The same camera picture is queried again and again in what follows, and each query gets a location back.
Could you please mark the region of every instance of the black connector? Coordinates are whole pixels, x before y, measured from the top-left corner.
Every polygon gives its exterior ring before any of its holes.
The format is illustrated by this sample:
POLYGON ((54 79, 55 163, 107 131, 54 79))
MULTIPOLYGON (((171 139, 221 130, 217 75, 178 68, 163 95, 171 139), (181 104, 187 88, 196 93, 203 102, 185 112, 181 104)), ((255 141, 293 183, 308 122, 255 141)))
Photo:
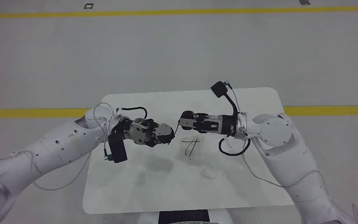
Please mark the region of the black connector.
POLYGON ((215 83, 213 86, 211 86, 211 90, 217 96, 217 98, 224 96, 228 92, 228 89, 226 88, 226 84, 224 84, 222 81, 219 81, 215 83))

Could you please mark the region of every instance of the wire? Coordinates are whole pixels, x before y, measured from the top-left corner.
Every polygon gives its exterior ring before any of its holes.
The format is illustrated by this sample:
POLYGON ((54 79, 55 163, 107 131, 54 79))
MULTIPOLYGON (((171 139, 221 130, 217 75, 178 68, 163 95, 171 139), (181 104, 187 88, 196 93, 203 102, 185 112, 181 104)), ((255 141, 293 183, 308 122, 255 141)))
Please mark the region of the wire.
MULTIPOLYGON (((233 94, 234 94, 237 109, 238 109, 239 113, 241 114, 241 110, 240 110, 239 102, 237 101, 237 97, 236 97, 235 91, 233 90, 233 88, 232 88, 232 86, 230 85, 230 83, 228 83, 228 86, 229 86, 229 88, 231 89, 231 91, 232 91, 232 92, 233 92, 233 94)), ((238 116, 238 119, 239 119, 240 127, 242 127, 241 117, 240 117, 240 116, 238 116)))
POLYGON ((148 116, 148 112, 147 112, 146 108, 144 108, 142 106, 137 106, 136 108, 122 108, 122 110, 139 110, 139 109, 144 110, 144 112, 145 112, 144 118, 146 119, 148 116))
POLYGON ((225 96, 225 98, 229 101, 229 103, 231 104, 231 106, 233 107, 233 110, 234 110, 233 115, 237 116, 239 112, 237 111, 237 107, 236 107, 234 101, 230 98, 229 95, 224 94, 224 96, 225 96))
MULTIPOLYGON (((293 184, 291 184, 291 185, 281 186, 281 185, 279 185, 279 184, 275 184, 275 183, 273 183, 273 182, 271 182, 271 181, 269 181, 269 180, 266 180, 266 179, 264 179, 264 178, 261 178, 261 177, 255 175, 255 174, 252 172, 250 166, 248 165, 248 163, 247 163, 247 161, 246 161, 246 159, 245 159, 245 155, 244 155, 244 154, 242 155, 242 158, 244 159, 244 162, 245 162, 245 164, 246 164, 248 170, 250 171, 250 173, 251 173, 254 177, 256 177, 257 179, 263 180, 263 181, 265 181, 265 182, 267 182, 267 183, 269 183, 269 184, 272 184, 272 185, 274 185, 274 186, 278 186, 279 188, 284 188, 284 189, 286 189, 286 188, 291 188, 291 187, 293 187, 293 186, 296 186, 296 185, 298 185, 303 179, 305 179, 307 176, 309 176, 309 175, 311 175, 311 174, 313 174, 313 173, 318 173, 319 176, 320 176, 321 179, 322 179, 323 186, 324 186, 324 191, 326 191, 326 193, 327 193, 327 195, 328 195, 328 197, 329 197, 329 201, 330 201, 332 204, 334 204, 339 210, 341 210, 341 212, 343 212, 345 215, 347 215, 348 217, 350 217, 345 211, 343 211, 343 210, 330 198, 331 196, 329 195, 329 192, 328 192, 328 189, 327 189, 327 186, 326 186, 326 182, 324 181, 324 178, 323 178, 322 173, 319 172, 318 170, 312 170, 312 171, 308 172, 307 174, 305 174, 303 177, 301 177, 299 180, 297 180, 295 183, 293 183, 293 184)), ((352 211, 353 211, 354 219, 355 219, 356 223, 358 224, 358 210, 357 210, 357 207, 356 207, 356 204, 355 204, 355 203, 352 203, 352 211)))
POLYGON ((89 155, 88 155, 86 161, 84 162, 83 166, 81 167, 81 169, 80 169, 80 171, 78 172, 78 174, 76 175, 76 177, 75 177, 73 180, 71 180, 68 184, 66 184, 66 185, 64 185, 64 186, 61 186, 61 187, 59 187, 59 188, 53 188, 53 189, 44 188, 44 187, 42 187, 42 186, 39 186, 39 185, 35 182, 34 176, 33 176, 33 173, 32 173, 32 167, 33 167, 33 165, 35 165, 35 164, 34 164, 34 154, 33 154, 33 152, 31 152, 30 150, 23 150, 23 151, 19 152, 19 154, 20 154, 20 153, 24 153, 27 157, 28 157, 28 155, 27 155, 26 153, 28 152, 28 153, 30 154, 30 160, 31 160, 30 175, 31 175, 32 183, 33 183, 37 188, 39 188, 39 189, 41 189, 41 190, 54 191, 54 190, 60 190, 60 189, 65 188, 66 186, 68 186, 68 185, 70 185, 71 183, 73 183, 73 182, 77 179, 77 177, 79 177, 79 175, 81 174, 82 170, 83 170, 84 167, 86 166, 88 160, 90 159, 91 153, 92 153, 92 151, 95 149, 96 143, 97 143, 97 141, 93 144, 93 147, 92 147, 92 149, 91 149, 91 151, 90 151, 90 153, 89 153, 89 155))
MULTIPOLYGON (((34 180, 32 181, 32 183, 33 183, 37 188, 39 188, 39 189, 41 189, 41 190, 47 190, 47 191, 60 190, 60 189, 65 188, 66 186, 68 186, 68 185, 70 185, 71 183, 73 183, 73 182, 77 179, 77 177, 79 177, 79 175, 81 174, 82 170, 83 170, 84 167, 86 166, 87 161, 88 161, 88 160, 90 159, 90 157, 91 157, 92 150, 90 151, 90 153, 89 153, 89 155, 88 155, 86 161, 84 162, 82 168, 79 170, 79 172, 78 172, 78 174, 76 175, 76 177, 75 177, 73 180, 71 180, 68 184, 66 184, 66 185, 64 185, 64 186, 61 186, 61 187, 59 187, 59 188, 49 189, 49 188, 44 188, 44 187, 42 187, 42 186, 39 186, 34 180)), ((34 158, 34 154, 32 154, 32 152, 31 152, 31 171, 30 171, 30 172, 31 172, 31 176, 32 176, 32 164, 33 164, 32 161, 33 161, 33 158, 34 158)))
POLYGON ((100 102, 100 103, 97 104, 97 105, 95 106, 95 108, 93 109, 93 118, 95 119, 95 122, 97 123, 97 125, 100 126, 100 128, 102 129, 103 134, 104 134, 104 138, 103 138, 103 150, 104 150, 104 151, 106 151, 106 139, 107 139, 107 137, 108 137, 108 131, 109 131, 110 127, 111 127, 111 123, 112 123, 112 118, 113 118, 113 116, 114 116, 113 108, 111 107, 111 105, 109 105, 109 104, 106 103, 106 102, 100 102), (106 132, 105 132, 105 130, 103 129, 103 127, 99 124, 99 122, 97 121, 98 119, 96 118, 96 114, 95 114, 96 108, 97 108, 99 105, 101 105, 101 104, 106 104, 106 105, 108 105, 108 106, 110 107, 110 109, 111 109, 111 118, 110 118, 110 122, 109 122, 109 124, 108 124, 107 131, 106 131, 106 132))
POLYGON ((238 152, 238 153, 228 153, 228 152, 225 152, 223 151, 222 149, 222 143, 223 141, 225 140, 225 138, 222 138, 220 141, 219 141, 219 151, 227 156, 240 156, 242 154, 244 154, 246 152, 246 150, 249 148, 250 144, 251 144, 251 140, 248 139, 247 140, 247 145, 243 148, 243 150, 241 152, 238 152))
MULTIPOLYGON (((95 122, 98 124, 98 126, 99 126, 99 127, 102 129, 102 131, 103 131, 103 137, 104 137, 104 138, 103 138, 103 143, 104 143, 104 150, 105 150, 105 151, 106 151, 106 145, 105 145, 105 144, 106 144, 106 139, 107 139, 107 136, 108 136, 108 131, 109 131, 110 127, 111 127, 111 122, 112 122, 113 115, 114 115, 113 108, 111 107, 111 105, 109 105, 109 104, 106 103, 106 102, 101 102, 101 103, 97 104, 97 105, 94 107, 94 109, 93 109, 93 117, 94 117, 94 119, 95 119, 95 122), (99 105, 101 105, 101 104, 106 104, 106 105, 108 105, 108 106, 110 107, 110 109, 111 109, 111 118, 110 118, 110 122, 109 122, 109 124, 108 124, 108 127, 107 127, 107 130, 106 130, 106 131, 103 129, 103 127, 102 127, 102 126, 99 124, 99 122, 97 121, 98 119, 96 118, 96 114, 95 114, 96 108, 97 108, 99 105)), ((68 184, 66 184, 66 185, 64 185, 64 186, 61 186, 61 187, 59 187, 59 188, 53 188, 53 189, 44 188, 44 187, 42 187, 42 186, 39 186, 39 185, 35 182, 35 180, 34 180, 34 178, 33 178, 33 174, 32 174, 32 165, 34 165, 34 154, 33 154, 33 152, 31 152, 31 151, 29 151, 29 150, 24 150, 23 152, 24 152, 25 154, 26 154, 26 152, 29 152, 29 153, 31 154, 30 174, 31 174, 31 178, 32 178, 32 183, 33 183, 37 188, 39 188, 39 189, 41 189, 41 190, 47 190, 47 191, 60 190, 60 189, 65 188, 66 186, 70 185, 71 183, 73 183, 73 182, 77 179, 77 177, 79 177, 79 175, 81 174, 82 170, 83 170, 84 167, 86 166, 88 160, 89 160, 90 157, 91 157, 92 151, 95 149, 96 143, 97 143, 97 141, 95 141, 95 143, 93 144, 93 147, 92 147, 91 151, 89 152, 89 155, 88 155, 88 157, 86 158, 86 161, 84 162, 83 166, 81 167, 81 169, 80 169, 80 171, 78 172, 78 174, 76 175, 76 177, 75 177, 72 181, 70 181, 68 184)))
POLYGON ((193 142, 194 142, 194 145, 193 145, 193 147, 192 147, 192 149, 191 149, 191 151, 190 151, 189 156, 191 156, 191 153, 192 153, 192 151, 194 150, 194 147, 195 147, 196 143, 198 142, 197 138, 194 137, 194 138, 192 139, 192 141, 189 143, 188 147, 186 147, 186 149, 185 149, 185 155, 186 155, 186 156, 187 156, 186 151, 188 150, 189 146, 190 146, 193 142))
POLYGON ((232 88, 232 86, 230 85, 230 83, 228 83, 228 86, 229 86, 229 88, 231 89, 231 91, 232 91, 233 94, 234 94, 237 109, 238 109, 239 113, 241 113, 240 106, 239 106, 239 103, 238 103, 238 101, 237 101, 237 97, 236 97, 235 91, 233 90, 233 88, 232 88))
POLYGON ((179 123, 178 123, 178 125, 177 125, 177 128, 175 129, 174 135, 177 133, 178 127, 179 127, 179 123))

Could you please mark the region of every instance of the black cable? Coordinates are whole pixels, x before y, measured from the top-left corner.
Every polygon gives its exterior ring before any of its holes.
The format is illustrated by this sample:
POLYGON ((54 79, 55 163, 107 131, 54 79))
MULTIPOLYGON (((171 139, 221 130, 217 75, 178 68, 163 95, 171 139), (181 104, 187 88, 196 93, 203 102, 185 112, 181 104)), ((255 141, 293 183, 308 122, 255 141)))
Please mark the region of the black cable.
POLYGON ((144 108, 142 106, 137 106, 136 108, 122 108, 122 110, 139 110, 139 109, 144 110, 144 112, 145 112, 144 118, 146 119, 148 116, 148 112, 147 112, 146 108, 144 108))
POLYGON ((238 153, 228 153, 228 152, 225 152, 223 151, 222 149, 222 143, 223 141, 225 140, 225 138, 222 138, 219 142, 219 151, 227 156, 240 156, 242 154, 244 154, 246 152, 246 150, 249 148, 250 144, 251 144, 251 140, 248 139, 247 140, 247 145, 245 146, 245 148, 241 151, 241 152, 238 152, 238 153))
POLYGON ((178 125, 177 125, 177 129, 175 129, 174 135, 177 133, 178 127, 179 127, 179 122, 178 122, 178 125))
POLYGON ((234 110, 233 115, 236 115, 236 116, 237 116, 237 115, 239 114, 239 112, 238 112, 238 110, 237 110, 237 107, 236 107, 234 101, 230 98, 230 96, 229 96, 228 94, 224 94, 224 96, 225 96, 225 98, 229 101, 229 103, 231 104, 231 106, 233 107, 233 110, 234 110))

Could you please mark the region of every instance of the silver metal part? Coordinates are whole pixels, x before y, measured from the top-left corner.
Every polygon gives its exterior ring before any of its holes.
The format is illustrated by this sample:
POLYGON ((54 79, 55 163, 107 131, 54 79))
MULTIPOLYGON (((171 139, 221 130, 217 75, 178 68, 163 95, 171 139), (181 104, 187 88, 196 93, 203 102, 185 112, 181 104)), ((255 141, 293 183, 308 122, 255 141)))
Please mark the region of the silver metal part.
POLYGON ((133 120, 130 125, 128 138, 132 139, 136 144, 144 144, 144 142, 147 142, 152 138, 152 135, 145 131, 149 127, 145 127, 140 124, 142 121, 144 121, 143 118, 137 118, 133 120))
POLYGON ((172 128, 167 124, 161 124, 158 126, 158 128, 154 131, 154 134, 156 135, 156 139, 158 140, 158 143, 160 143, 160 140, 158 139, 158 136, 169 136, 172 133, 172 128))
POLYGON ((181 119, 179 119, 179 125, 184 126, 184 127, 188 127, 188 128, 193 128, 194 127, 194 120, 181 118, 181 119))

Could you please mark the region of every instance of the black wire on table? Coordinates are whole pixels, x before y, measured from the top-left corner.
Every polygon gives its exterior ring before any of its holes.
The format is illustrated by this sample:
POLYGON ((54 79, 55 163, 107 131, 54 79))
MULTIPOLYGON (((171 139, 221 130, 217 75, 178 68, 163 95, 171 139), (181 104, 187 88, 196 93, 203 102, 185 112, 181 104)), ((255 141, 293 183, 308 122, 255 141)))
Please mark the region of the black wire on table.
POLYGON ((139 109, 144 110, 144 112, 145 112, 144 118, 146 119, 148 116, 148 112, 147 112, 146 108, 144 108, 142 106, 137 106, 136 108, 122 108, 122 110, 139 110, 139 109))
MULTIPOLYGON (((194 142, 194 138, 193 138, 193 140, 189 143, 188 147, 186 147, 186 149, 185 149, 185 155, 186 155, 186 156, 187 156, 186 151, 188 150, 189 146, 190 146, 193 142, 194 142)), ((193 145, 193 147, 192 147, 192 149, 191 149, 191 151, 190 151, 189 156, 191 156, 191 153, 192 153, 192 151, 194 150, 194 147, 195 147, 195 145, 196 145, 196 142, 198 142, 197 139, 195 139, 194 145, 193 145)))

